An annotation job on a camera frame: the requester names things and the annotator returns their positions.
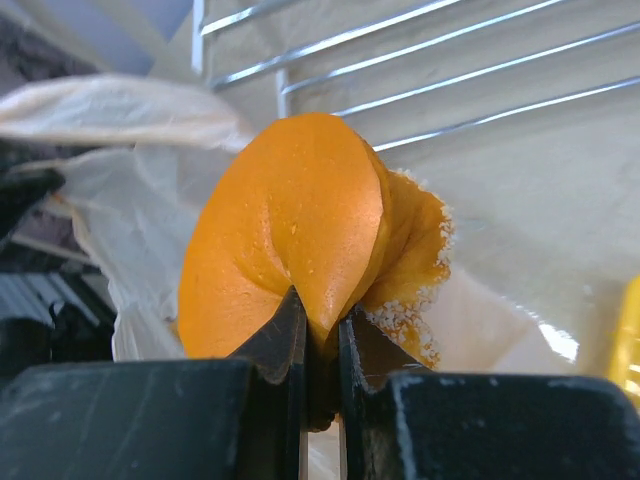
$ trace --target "metal bar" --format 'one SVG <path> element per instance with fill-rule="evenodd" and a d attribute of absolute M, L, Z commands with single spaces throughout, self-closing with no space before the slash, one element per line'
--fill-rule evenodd
<path fill-rule="evenodd" d="M 276 72 L 276 100 L 278 102 L 278 118 L 289 116 L 289 98 L 283 93 L 289 83 L 289 72 L 286 68 Z"/>
<path fill-rule="evenodd" d="M 391 150 L 393 148 L 410 145 L 412 143 L 422 142 L 424 140 L 429 140 L 434 137 L 439 137 L 440 135 L 444 135 L 447 133 L 453 133 L 460 130 L 465 130 L 467 128 L 476 127 L 478 125 L 491 123 L 496 120 L 501 120 L 503 118 L 518 115 L 520 113 L 531 112 L 533 110 L 539 110 L 541 108 L 550 107 L 552 105 L 559 105 L 561 103 L 566 103 L 566 102 L 578 100 L 581 98 L 592 97 L 594 95 L 599 95 L 601 93 L 610 92 L 612 90 L 618 90 L 621 88 L 631 87 L 634 85 L 640 85 L 640 76 L 627 78 L 625 80 L 620 80 L 618 82 L 607 83 L 607 84 L 600 85 L 598 87 L 594 87 L 588 90 L 580 90 L 578 92 L 570 93 L 568 95 L 564 95 L 561 97 L 553 97 L 547 100 L 543 100 L 541 102 L 523 105 L 521 107 L 513 108 L 511 110 L 505 110 L 499 113 L 494 113 L 492 115 L 478 117 L 473 120 L 469 120 L 466 122 L 457 123 L 455 125 L 444 127 L 440 130 L 432 130 L 430 132 L 426 132 L 420 135 L 414 135 L 411 137 L 405 137 L 399 140 L 382 143 L 374 146 L 373 149 L 376 152 L 384 152 L 386 150 Z"/>
<path fill-rule="evenodd" d="M 300 0 L 271 0 L 253 5 L 219 20 L 206 20 L 200 25 L 200 36 L 219 35 L 226 30 L 237 27 L 249 20 L 270 15 Z"/>
<path fill-rule="evenodd" d="M 385 63 L 391 60 L 395 60 L 397 58 L 404 57 L 405 55 L 409 55 L 411 53 L 419 52 L 420 50 L 427 49 L 439 43 L 444 43 L 448 40 L 452 40 L 454 38 L 461 37 L 468 33 L 476 32 L 478 30 L 482 30 L 487 27 L 492 27 L 502 22 L 506 22 L 507 20 L 512 20 L 528 13 L 537 12 L 546 7 L 551 7 L 557 5 L 559 3 L 566 2 L 568 0 L 548 0 L 546 2 L 537 3 L 536 5 L 532 5 L 527 8 L 523 8 L 520 10 L 516 10 L 514 12 L 507 13 L 505 15 L 500 15 L 499 17 L 494 17 L 489 20 L 485 20 L 484 22 L 476 23 L 474 25 L 461 28 L 459 30 L 455 30 L 450 33 L 446 33 L 444 35 L 440 35 L 439 37 L 433 38 L 431 40 L 427 40 L 426 42 L 418 43 L 417 45 L 412 45 L 407 48 L 403 48 L 401 50 L 396 50 L 395 52 L 387 53 L 384 55 L 380 55 L 378 57 L 371 58 L 369 60 L 363 60 L 362 62 L 353 63 L 351 65 L 347 65 L 346 67 L 337 68 L 325 75 L 319 75 L 317 77 L 308 78 L 306 80 L 302 80 L 300 82 L 294 83 L 287 87 L 282 93 L 285 95 L 293 93 L 302 88 L 307 88 L 313 85 L 318 85 L 320 83 L 324 83 L 327 80 L 332 78 L 341 77 L 343 75 L 347 75 L 350 73 L 358 72 L 360 70 L 364 70 L 366 68 L 373 67 L 375 65 L 380 65 L 381 63 Z"/>
<path fill-rule="evenodd" d="M 325 38 L 324 40 L 320 40 L 319 42 L 311 43 L 303 47 L 289 50 L 282 55 L 277 55 L 268 60 L 256 63 L 255 65 L 245 68 L 244 70 L 240 70 L 239 72 L 214 78 L 209 83 L 209 87 L 214 90 L 227 88 L 235 83 L 248 80 L 249 78 L 252 78 L 256 75 L 265 74 L 273 70 L 282 68 L 286 65 L 290 65 L 310 55 L 324 52 L 333 47 L 343 45 L 347 42 L 362 38 L 371 33 L 381 32 L 388 28 L 395 27 L 397 25 L 403 24 L 410 20 L 414 20 L 421 16 L 427 15 L 428 13 L 440 10 L 441 8 L 448 7 L 449 5 L 453 5 L 462 1 L 465 0 L 435 0 L 426 3 L 418 8 L 406 11 L 393 17 L 386 18 L 379 22 L 363 25 L 353 30 L 339 33 L 337 35 L 334 35 L 333 37 Z"/>
<path fill-rule="evenodd" d="M 548 50 L 543 50 L 541 52 L 532 53 L 531 55 L 526 55 L 524 57 L 515 58 L 513 60 L 509 60 L 508 62 L 499 63 L 497 65 L 492 65 L 490 67 L 482 68 L 480 70 L 475 70 L 473 72 L 465 73 L 463 75 L 459 75 L 457 77 L 447 78 L 446 80 L 442 80 L 440 82 L 432 83 L 429 85 L 425 85 L 424 87 L 416 88 L 414 90 L 408 90 L 406 92 L 398 93 L 396 95 L 391 95 L 389 97 L 381 98 L 379 100 L 374 100 L 372 102 L 363 103 L 360 105 L 356 105 L 355 107 L 346 108 L 344 110 L 340 110 L 338 112 L 334 112 L 333 115 L 337 115 L 339 117 L 346 117 L 348 115 L 353 115 L 355 113 L 362 113 L 369 110 L 373 110 L 374 108 L 382 107 L 383 105 L 389 105 L 390 103 L 398 102 L 400 100 L 405 100 L 407 98 L 415 97 L 416 95 L 421 95 L 423 93 L 431 92 L 433 90 L 438 90 L 440 88 L 449 87 L 451 85 L 455 85 L 457 83 L 461 83 L 467 80 L 471 80 L 474 78 L 481 77 L 483 75 L 487 75 L 489 73 L 498 72 L 501 70 L 506 70 L 507 68 L 514 67 L 516 65 L 522 65 L 524 63 L 531 62 L 533 60 L 538 60 L 545 57 L 550 57 L 552 55 L 566 52 L 568 50 L 572 50 L 574 48 L 583 47 L 585 45 L 591 45 L 593 43 L 608 40 L 611 38 L 615 38 L 621 35 L 625 35 L 628 33 L 634 33 L 640 31 L 640 22 L 631 23 L 629 25 L 625 25 L 620 28 L 616 28 L 613 30 L 608 30 L 606 32 L 599 33 L 592 37 L 582 38 L 580 40 L 576 40 L 575 42 L 565 43 L 564 45 L 559 45 L 557 47 L 550 48 Z"/>
<path fill-rule="evenodd" d="M 198 74 L 205 73 L 205 43 L 197 31 L 205 16 L 205 0 L 193 0 L 193 22 L 191 32 L 191 68 Z"/>

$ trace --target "yellow object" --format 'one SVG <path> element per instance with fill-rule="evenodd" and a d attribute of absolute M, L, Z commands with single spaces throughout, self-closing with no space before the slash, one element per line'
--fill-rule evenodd
<path fill-rule="evenodd" d="M 608 378 L 640 408 L 640 277 L 625 292 Z"/>

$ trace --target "orange food piece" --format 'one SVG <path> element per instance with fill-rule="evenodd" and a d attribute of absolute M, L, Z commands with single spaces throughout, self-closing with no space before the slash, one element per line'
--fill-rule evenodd
<path fill-rule="evenodd" d="M 236 157 L 201 213 L 179 287 L 185 351 L 231 354 L 294 285 L 323 351 L 335 347 L 325 344 L 338 319 L 362 300 L 371 321 L 433 363 L 422 342 L 428 327 L 417 318 L 389 322 L 388 307 L 428 303 L 420 292 L 449 275 L 451 231 L 444 204 L 389 172 L 341 119 L 279 120 Z"/>

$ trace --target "metal rack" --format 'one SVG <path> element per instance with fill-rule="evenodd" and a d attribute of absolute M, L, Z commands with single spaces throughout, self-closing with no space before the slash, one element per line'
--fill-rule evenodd
<path fill-rule="evenodd" d="M 333 51 L 334 49 L 343 47 L 350 42 L 353 42 L 354 40 L 363 39 L 383 31 L 396 29 L 397 27 L 404 26 L 416 19 L 426 18 L 429 15 L 432 15 L 440 10 L 444 10 L 454 4 L 470 4 L 468 0 L 466 0 L 466 2 L 465 0 L 431 1 L 422 5 L 418 5 L 412 9 L 406 10 L 396 15 L 381 19 L 379 21 L 361 25 L 358 28 L 354 28 L 324 38 L 323 40 L 303 45 L 297 48 L 292 48 L 279 55 L 267 58 L 253 65 L 249 65 L 239 71 L 223 75 L 215 74 L 215 60 L 213 52 L 216 48 L 216 39 L 218 39 L 220 35 L 226 34 L 234 28 L 246 24 L 247 22 L 250 22 L 252 20 L 256 20 L 267 15 L 273 15 L 284 8 L 299 3 L 300 1 L 302 0 L 265 0 L 257 4 L 256 6 L 235 12 L 234 14 L 226 16 L 224 18 L 215 19 L 215 17 L 208 11 L 208 2 L 206 0 L 196 0 L 194 2 L 194 67 L 204 73 L 204 75 L 207 77 L 208 85 L 214 91 L 229 89 L 242 82 L 254 80 L 270 72 L 277 72 L 278 115 L 280 117 L 286 117 L 292 114 L 301 113 L 295 108 L 292 108 L 291 105 L 292 95 L 300 92 L 301 90 L 307 89 L 312 86 L 318 86 L 322 83 L 338 77 L 361 73 L 373 66 L 381 65 L 386 62 L 399 59 L 401 57 L 409 56 L 415 54 L 416 52 L 425 51 L 431 47 L 434 47 L 435 45 L 449 42 L 454 39 L 459 39 L 461 37 L 466 38 L 466 36 L 470 36 L 471 34 L 477 33 L 482 30 L 495 29 L 498 25 L 509 24 L 509 22 L 513 22 L 515 19 L 523 18 L 536 12 L 540 12 L 543 10 L 553 10 L 560 5 L 568 4 L 575 0 L 547 0 L 544 2 L 529 5 L 525 8 L 514 9 L 502 15 L 487 18 L 484 21 L 472 23 L 463 28 L 435 36 L 427 41 L 397 49 L 383 55 L 373 56 L 366 60 L 354 62 L 340 68 L 332 69 L 331 71 L 321 75 L 311 76 L 309 78 L 305 78 L 293 83 L 289 82 L 288 72 L 291 67 L 297 67 L 299 66 L 299 64 L 304 62 L 314 61 L 314 59 L 320 54 L 324 54 L 328 51 Z M 585 48 L 587 46 L 611 40 L 613 38 L 638 34 L 639 32 L 640 21 L 635 21 L 618 28 L 601 31 L 595 35 L 577 38 L 573 41 L 559 44 L 552 48 L 547 48 L 535 52 L 527 52 L 524 55 L 511 58 L 500 63 L 487 65 L 484 68 L 468 71 L 461 75 L 456 75 L 434 83 L 422 85 L 418 88 L 401 91 L 393 95 L 384 96 L 372 101 L 360 103 L 348 108 L 343 108 L 337 111 L 333 111 L 332 113 L 340 117 L 348 117 L 357 113 L 373 112 L 379 107 L 390 105 L 401 100 L 406 100 L 412 97 L 426 94 L 428 92 L 445 89 L 456 84 L 461 84 L 463 82 L 469 82 L 471 80 L 478 79 L 490 74 L 496 74 L 498 72 L 502 72 L 516 66 L 538 62 L 544 58 L 560 56 L 569 51 Z M 540 110 L 567 102 L 573 102 L 586 97 L 602 95 L 607 92 L 630 88 L 639 84 L 640 75 L 620 78 L 617 81 L 593 85 L 589 88 L 581 90 L 568 91 L 561 95 L 555 95 L 548 98 L 540 98 L 539 100 L 531 103 L 515 105 L 512 108 L 498 110 L 477 118 L 469 118 L 465 121 L 457 122 L 455 124 L 443 125 L 440 128 L 424 131 L 418 134 L 401 136 L 392 141 L 378 143 L 374 145 L 374 148 L 376 151 L 391 150 L 404 145 L 422 142 L 440 135 L 457 132 L 459 130 L 471 128 L 482 124 L 487 124 L 521 113 Z"/>

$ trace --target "wire rack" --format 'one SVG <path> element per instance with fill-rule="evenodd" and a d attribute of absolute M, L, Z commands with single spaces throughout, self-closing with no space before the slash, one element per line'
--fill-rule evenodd
<path fill-rule="evenodd" d="M 299 109 L 292 106 L 293 104 L 291 100 L 292 97 L 296 94 L 300 94 L 304 90 L 314 87 L 317 88 L 322 84 L 340 79 L 341 77 L 354 76 L 358 74 L 366 75 L 373 67 L 398 61 L 404 57 L 409 58 L 419 52 L 426 52 L 429 49 L 447 42 L 459 41 L 461 39 L 471 39 L 471 41 L 473 41 L 472 37 L 483 31 L 491 32 L 497 30 L 498 27 L 508 27 L 512 24 L 514 28 L 519 28 L 519 26 L 516 25 L 516 21 L 522 20 L 525 17 L 534 17 L 540 12 L 552 11 L 569 3 L 580 3 L 580 0 L 547 0 L 544 2 L 526 5 L 521 8 L 514 8 L 505 11 L 500 15 L 490 16 L 482 21 L 469 23 L 462 28 L 433 36 L 419 43 L 414 43 L 390 52 L 385 52 L 382 55 L 373 55 L 370 58 L 359 60 L 338 68 L 332 68 L 320 75 L 313 75 L 308 78 L 297 79 L 296 81 L 291 82 L 289 81 L 290 69 L 296 68 L 296 71 L 299 71 L 300 64 L 314 62 L 318 57 L 335 52 L 337 49 L 346 47 L 352 42 L 367 38 L 371 38 L 373 41 L 376 34 L 387 31 L 396 32 L 396 34 L 402 35 L 404 27 L 412 24 L 412 22 L 415 23 L 416 20 L 428 18 L 429 16 L 441 11 L 446 11 L 456 4 L 473 4 L 473 0 L 431 1 L 417 5 L 414 8 L 397 13 L 393 16 L 388 16 L 387 18 L 329 36 L 320 41 L 291 48 L 279 55 L 248 65 L 233 73 L 224 75 L 216 75 L 214 73 L 215 64 L 213 59 L 215 56 L 212 55 L 211 52 L 215 50 L 216 40 L 220 35 L 226 34 L 248 22 L 252 22 L 265 16 L 274 15 L 283 9 L 290 8 L 302 1 L 312 0 L 265 0 L 262 3 L 237 11 L 224 18 L 214 19 L 207 10 L 207 2 L 205 0 L 197 0 L 194 4 L 194 66 L 198 70 L 208 72 L 207 82 L 214 91 L 218 92 L 229 89 L 243 82 L 254 80 L 268 73 L 277 72 L 276 93 L 278 97 L 278 115 L 280 117 L 286 117 L 299 113 Z M 593 2 L 583 1 L 583 3 L 592 4 Z M 456 85 L 469 84 L 469 88 L 472 88 L 472 82 L 474 80 L 481 79 L 482 77 L 490 75 L 495 76 L 498 73 L 506 72 L 527 64 L 539 64 L 545 59 L 560 57 L 563 55 L 566 56 L 570 52 L 586 49 L 596 44 L 611 41 L 619 37 L 639 34 L 640 10 L 638 11 L 638 18 L 632 18 L 629 20 L 635 21 L 630 21 L 629 23 L 616 26 L 615 28 L 608 28 L 595 34 L 574 38 L 550 48 L 523 52 L 522 55 L 504 59 L 497 63 L 488 64 L 482 68 L 473 69 L 451 77 L 443 78 L 433 83 L 419 85 L 410 89 L 398 91 L 394 94 L 385 95 L 383 97 L 330 111 L 334 115 L 346 118 L 357 114 L 375 113 L 380 111 L 381 107 L 415 99 L 430 92 L 443 91 Z M 638 42 L 638 51 L 640 54 L 640 35 L 637 36 L 636 41 Z M 556 95 L 537 98 L 534 101 L 527 103 L 516 104 L 509 108 L 486 112 L 485 114 L 477 117 L 466 118 L 462 121 L 442 125 L 426 131 L 400 135 L 398 138 L 376 143 L 374 148 L 379 152 L 392 150 L 405 145 L 423 142 L 440 135 L 454 133 L 482 124 L 495 122 L 497 120 L 503 120 L 526 112 L 574 102 L 586 97 L 604 95 L 607 92 L 630 88 L 639 84 L 639 75 L 626 76 L 624 78 L 615 79 L 614 81 L 594 84 L 579 90 L 566 91 Z"/>

